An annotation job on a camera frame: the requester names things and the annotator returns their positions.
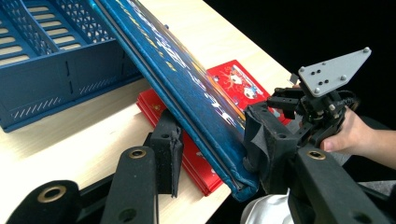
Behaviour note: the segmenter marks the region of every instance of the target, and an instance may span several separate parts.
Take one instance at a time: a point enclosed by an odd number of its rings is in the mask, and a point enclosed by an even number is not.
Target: blue book
[[[259,188],[243,166],[245,117],[206,70],[135,0],[89,0],[151,87],[200,148],[236,200]]]

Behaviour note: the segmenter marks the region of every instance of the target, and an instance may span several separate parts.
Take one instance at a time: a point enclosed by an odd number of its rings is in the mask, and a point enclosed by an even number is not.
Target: screw hole
[[[359,223],[372,223],[373,221],[362,212],[352,212],[351,216]]]
[[[37,200],[40,203],[51,203],[62,198],[62,196],[64,196],[65,193],[66,193],[65,186],[56,185],[43,189],[43,191],[41,191],[40,194],[37,196]]]
[[[321,160],[326,159],[326,156],[323,153],[318,152],[318,151],[308,151],[307,155],[310,158],[315,159],[315,160],[320,160],[321,161]]]
[[[286,138],[287,136],[285,135],[285,134],[283,134],[283,133],[279,133],[278,135],[277,135],[279,138]]]
[[[146,151],[142,149],[135,149],[129,153],[129,157],[132,159],[140,159],[146,156]]]
[[[133,208],[123,210],[119,215],[119,221],[123,223],[130,222],[136,217],[136,211]]]

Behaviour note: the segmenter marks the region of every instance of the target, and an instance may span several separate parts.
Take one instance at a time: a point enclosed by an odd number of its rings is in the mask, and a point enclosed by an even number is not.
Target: human hand
[[[347,107],[341,131],[324,139],[320,143],[320,148],[327,152],[339,151],[366,156],[373,148],[373,131],[354,111]]]

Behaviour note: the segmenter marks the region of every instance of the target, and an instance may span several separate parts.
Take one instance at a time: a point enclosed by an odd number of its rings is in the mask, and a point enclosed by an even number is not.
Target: table surface
[[[239,61],[269,92],[290,73],[202,0],[141,0],[205,67]],[[141,146],[152,127],[136,106],[145,79],[11,133],[0,131],[0,223],[33,189],[68,179],[83,189],[115,172],[122,151]],[[159,196],[160,223],[206,223],[230,194],[205,197],[182,170],[178,197]]]

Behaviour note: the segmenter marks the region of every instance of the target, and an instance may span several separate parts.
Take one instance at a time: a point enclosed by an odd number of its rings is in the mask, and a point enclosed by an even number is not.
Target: blue plastic crate
[[[85,1],[0,4],[0,126],[6,133],[142,77]]]

